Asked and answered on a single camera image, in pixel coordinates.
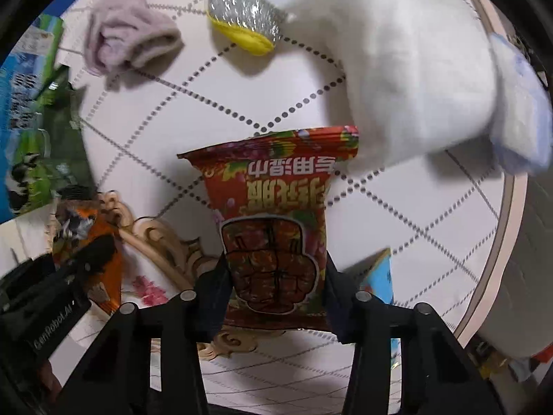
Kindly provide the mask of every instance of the white tablecloth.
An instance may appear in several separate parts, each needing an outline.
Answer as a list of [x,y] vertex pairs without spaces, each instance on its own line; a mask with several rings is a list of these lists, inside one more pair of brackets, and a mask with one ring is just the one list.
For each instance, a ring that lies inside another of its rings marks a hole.
[[[302,26],[287,27],[275,54],[256,58],[210,29],[204,0],[148,0],[176,21],[184,48],[141,72],[93,77],[81,52],[97,1],[78,0],[66,12],[58,59],[71,66],[82,92],[84,136],[100,190],[116,191],[134,220],[162,220],[186,252],[201,248],[203,257],[217,257],[221,243],[200,173],[176,154],[256,132],[351,124],[342,72],[324,40]],[[454,330],[498,227],[504,176],[489,157],[486,142],[475,140],[385,170],[338,173],[326,210],[338,269],[391,247],[396,303],[426,301]],[[140,249],[128,252],[125,300],[158,304],[178,292]],[[102,324],[91,315],[73,336],[86,345]],[[353,346],[315,331],[289,331],[257,345],[201,361],[209,402],[261,414],[340,411]],[[159,388],[153,357],[152,385]],[[394,411],[401,366],[392,374]]]

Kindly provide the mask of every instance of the red snack package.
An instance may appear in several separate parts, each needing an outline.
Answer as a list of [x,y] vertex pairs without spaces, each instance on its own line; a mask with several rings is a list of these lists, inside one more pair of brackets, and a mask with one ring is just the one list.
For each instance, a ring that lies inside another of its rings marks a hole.
[[225,324],[327,330],[325,195],[355,127],[286,131],[180,154],[204,176],[234,292]]

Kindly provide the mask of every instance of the orange wrapper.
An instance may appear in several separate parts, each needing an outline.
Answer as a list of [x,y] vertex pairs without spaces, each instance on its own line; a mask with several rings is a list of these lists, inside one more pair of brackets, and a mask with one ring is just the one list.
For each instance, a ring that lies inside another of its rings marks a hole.
[[179,155],[204,176],[234,291],[225,324],[327,330],[325,196],[355,127],[276,132]]
[[[100,236],[111,234],[115,240],[119,239],[117,228],[107,222],[97,200],[61,200],[56,208],[56,219],[58,229],[52,247],[56,265],[63,264]],[[121,306],[124,259],[120,242],[115,244],[117,251],[105,264],[103,273],[90,277],[85,288],[87,296],[108,315]]]

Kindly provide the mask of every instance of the pink cloth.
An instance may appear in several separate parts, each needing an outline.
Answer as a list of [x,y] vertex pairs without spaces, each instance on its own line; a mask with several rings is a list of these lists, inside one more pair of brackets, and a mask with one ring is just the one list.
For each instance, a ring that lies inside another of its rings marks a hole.
[[181,46],[175,22],[149,9],[146,0],[101,0],[88,22],[85,62],[88,71],[99,76],[141,68]]

